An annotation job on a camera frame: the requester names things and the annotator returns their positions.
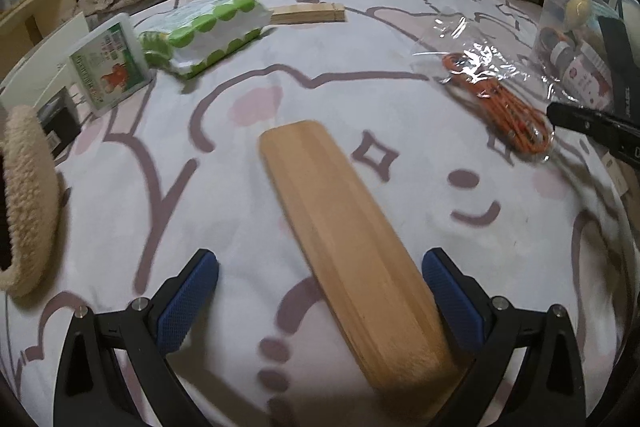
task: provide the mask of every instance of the metal screw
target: metal screw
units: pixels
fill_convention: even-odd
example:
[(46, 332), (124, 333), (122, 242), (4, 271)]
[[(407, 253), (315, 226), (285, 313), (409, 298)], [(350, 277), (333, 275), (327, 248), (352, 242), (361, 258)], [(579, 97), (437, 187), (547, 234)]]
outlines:
[(74, 312), (74, 315), (78, 319), (82, 319), (88, 312), (89, 312), (89, 308), (87, 308), (86, 306), (80, 306), (76, 309), (76, 311)]
[(147, 307), (148, 304), (149, 304), (149, 299), (147, 299), (146, 297), (138, 297), (137, 299), (133, 299), (133, 301), (131, 302), (131, 307), (135, 311), (141, 312), (143, 309)]
[(509, 301), (506, 298), (500, 296), (491, 299), (491, 304), (498, 311), (503, 311), (509, 307)]
[(564, 309), (564, 306), (560, 304), (554, 304), (553, 306), (551, 306), (551, 311), (559, 319), (566, 315), (566, 309)]

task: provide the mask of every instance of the bed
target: bed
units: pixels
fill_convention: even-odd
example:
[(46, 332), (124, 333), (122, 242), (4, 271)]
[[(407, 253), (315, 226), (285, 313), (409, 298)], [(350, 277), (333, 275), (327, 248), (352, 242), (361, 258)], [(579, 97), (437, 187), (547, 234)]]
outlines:
[[(167, 0), (133, 21), (144, 27), (188, 1)], [(516, 0), (297, 1), (340, 2), (348, 20), (270, 28), (190, 84), (158, 71), (149, 87), (89, 119), (57, 159), (64, 190), (52, 267), (32, 295), (3, 296), (0, 307), (1, 367), (25, 409), (51, 424), (73, 309), (122, 309), (209, 248), (222, 265), (220, 283), (168, 360), (210, 420), (402, 425), (379, 411), (258, 158), (263, 131), (304, 119), (324, 124), (350, 156), (416, 263), (440, 246), (490, 295), (530, 309), (567, 307), (593, 409), (638, 295), (634, 242), (604, 166), (587, 140), (562, 130), (548, 162), (520, 160), (410, 66), (415, 43), (443, 12), (468, 17), (504, 52), (526, 57), (540, 8)], [(527, 90), (543, 104), (542, 84)]]

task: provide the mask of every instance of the beige knit fabric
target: beige knit fabric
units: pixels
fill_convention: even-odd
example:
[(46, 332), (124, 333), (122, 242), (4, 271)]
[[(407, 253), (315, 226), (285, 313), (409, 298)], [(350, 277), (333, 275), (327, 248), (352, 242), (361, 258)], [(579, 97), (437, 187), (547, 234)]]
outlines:
[(2, 145), (12, 263), (0, 270), (0, 290), (22, 296), (43, 276), (58, 223), (58, 178), (35, 111), (15, 107)]

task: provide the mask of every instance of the black box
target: black box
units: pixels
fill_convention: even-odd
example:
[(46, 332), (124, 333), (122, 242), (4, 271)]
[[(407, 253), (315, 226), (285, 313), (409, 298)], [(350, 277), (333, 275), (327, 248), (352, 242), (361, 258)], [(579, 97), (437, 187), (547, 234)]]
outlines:
[(78, 110), (66, 87), (60, 89), (40, 108), (38, 120), (47, 135), (53, 158), (71, 145), (80, 134)]

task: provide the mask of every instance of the tissue box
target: tissue box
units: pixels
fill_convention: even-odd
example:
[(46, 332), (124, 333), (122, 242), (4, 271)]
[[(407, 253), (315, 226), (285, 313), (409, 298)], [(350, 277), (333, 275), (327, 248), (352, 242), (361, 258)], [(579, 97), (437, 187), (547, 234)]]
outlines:
[(129, 16), (112, 17), (67, 52), (75, 83), (96, 116), (151, 82)]
[(270, 20), (257, 0), (194, 0), (150, 18), (138, 40), (149, 67), (188, 79), (260, 36)]

